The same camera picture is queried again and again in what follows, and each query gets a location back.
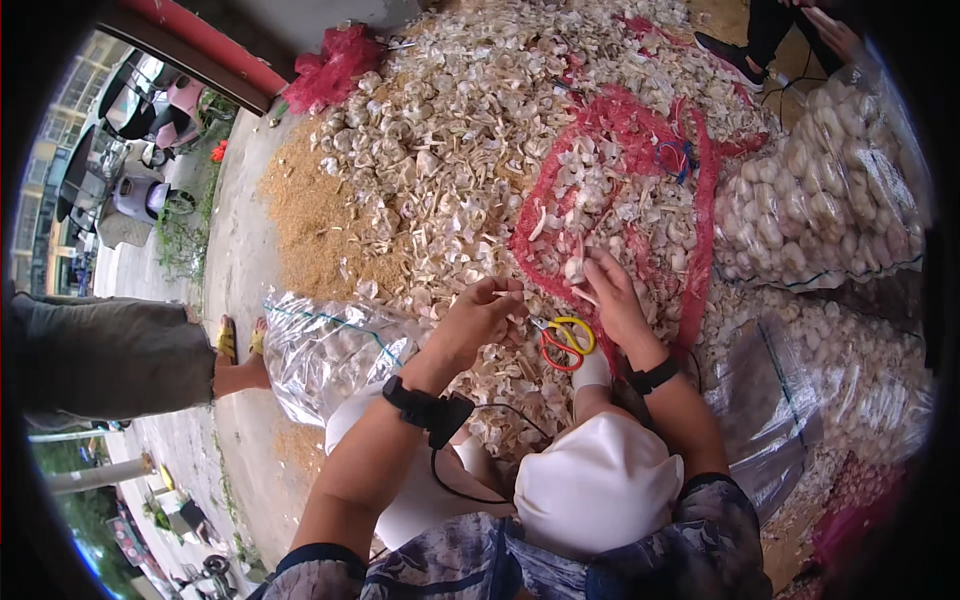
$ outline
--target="hand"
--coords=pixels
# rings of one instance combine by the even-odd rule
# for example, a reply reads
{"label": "hand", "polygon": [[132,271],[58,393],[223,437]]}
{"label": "hand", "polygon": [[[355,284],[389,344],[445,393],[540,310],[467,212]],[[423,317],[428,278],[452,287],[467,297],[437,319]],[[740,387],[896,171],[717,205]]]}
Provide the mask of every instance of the hand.
{"label": "hand", "polygon": [[584,259],[588,293],[600,302],[600,324],[624,349],[635,371],[649,371],[666,358],[666,348],[654,335],[636,297],[634,281],[613,256],[599,248],[588,248]]}
{"label": "hand", "polygon": [[522,283],[506,277],[485,277],[457,298],[423,353],[456,372],[466,371],[473,366],[481,346],[505,340],[518,342],[516,326],[507,321],[507,316],[522,319],[528,314]]}
{"label": "hand", "polygon": [[820,32],[820,39],[844,63],[853,62],[860,48],[860,38],[843,21],[837,21],[820,9],[803,9],[806,18]]}

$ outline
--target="yellow sandal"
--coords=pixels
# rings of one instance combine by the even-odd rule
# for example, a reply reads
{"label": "yellow sandal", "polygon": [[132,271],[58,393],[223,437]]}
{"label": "yellow sandal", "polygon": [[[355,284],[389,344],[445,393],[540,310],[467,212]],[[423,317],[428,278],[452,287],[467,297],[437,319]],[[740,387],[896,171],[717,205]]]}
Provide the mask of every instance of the yellow sandal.
{"label": "yellow sandal", "polygon": [[266,331],[259,331],[255,327],[253,333],[250,335],[250,353],[253,354],[256,352],[260,356],[263,356],[263,335]]}
{"label": "yellow sandal", "polygon": [[220,333],[217,334],[217,343],[216,349],[218,352],[222,352],[225,356],[229,356],[230,364],[237,364],[237,353],[234,350],[235,344],[233,340],[236,338],[236,324],[233,322],[233,319],[229,319],[229,324],[226,326],[220,327]]}

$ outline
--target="black sneaker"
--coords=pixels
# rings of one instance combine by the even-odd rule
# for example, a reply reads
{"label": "black sneaker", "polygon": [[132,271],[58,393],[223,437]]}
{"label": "black sneaker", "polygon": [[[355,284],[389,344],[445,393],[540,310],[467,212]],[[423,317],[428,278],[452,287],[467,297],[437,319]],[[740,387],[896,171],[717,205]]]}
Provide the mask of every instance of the black sneaker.
{"label": "black sneaker", "polygon": [[693,34],[697,41],[697,47],[704,52],[710,52],[716,58],[724,60],[732,65],[740,73],[740,82],[754,94],[763,91],[763,80],[767,78],[767,70],[763,69],[759,73],[747,64],[747,52],[745,48],[728,44],[720,41],[716,37],[708,36],[702,32]]}

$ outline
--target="yellow and red scissors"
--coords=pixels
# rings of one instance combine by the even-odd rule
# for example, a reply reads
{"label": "yellow and red scissors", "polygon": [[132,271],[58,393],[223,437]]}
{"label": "yellow and red scissors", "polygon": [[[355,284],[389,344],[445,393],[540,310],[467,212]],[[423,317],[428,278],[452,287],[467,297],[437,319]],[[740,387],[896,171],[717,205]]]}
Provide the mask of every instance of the yellow and red scissors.
{"label": "yellow and red scissors", "polygon": [[[528,319],[530,320],[530,323],[534,325],[534,327],[540,330],[540,353],[543,355],[543,358],[546,359],[546,362],[549,363],[554,369],[564,372],[571,372],[580,369],[580,365],[584,363],[584,356],[593,352],[594,347],[596,347],[596,338],[593,336],[593,330],[590,329],[589,325],[584,323],[582,319],[577,319],[576,317],[557,317],[553,321],[547,321],[546,319],[534,317],[533,315],[529,316]],[[576,336],[570,333],[570,331],[564,327],[564,324],[579,325],[586,332],[588,338],[586,348],[582,348],[580,346],[580,344],[577,342]],[[566,338],[567,345],[551,336],[548,333],[550,329],[556,329],[557,331],[560,331]],[[560,365],[554,362],[554,360],[550,358],[550,355],[546,351],[548,345],[559,348],[567,354],[572,354],[576,357],[576,362],[572,365]]]}

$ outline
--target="patterned shirt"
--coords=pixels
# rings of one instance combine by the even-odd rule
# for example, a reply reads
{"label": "patterned shirt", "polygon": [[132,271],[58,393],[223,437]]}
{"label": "patterned shirt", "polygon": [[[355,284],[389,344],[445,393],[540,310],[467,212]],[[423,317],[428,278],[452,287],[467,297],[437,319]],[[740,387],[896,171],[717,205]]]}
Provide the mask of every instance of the patterned shirt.
{"label": "patterned shirt", "polygon": [[512,518],[474,513],[423,532],[369,568],[340,545],[297,548],[277,566],[264,599],[512,600],[521,586],[540,600],[773,595],[750,500],[730,477],[704,473],[681,492],[672,523],[588,563],[525,543]]}

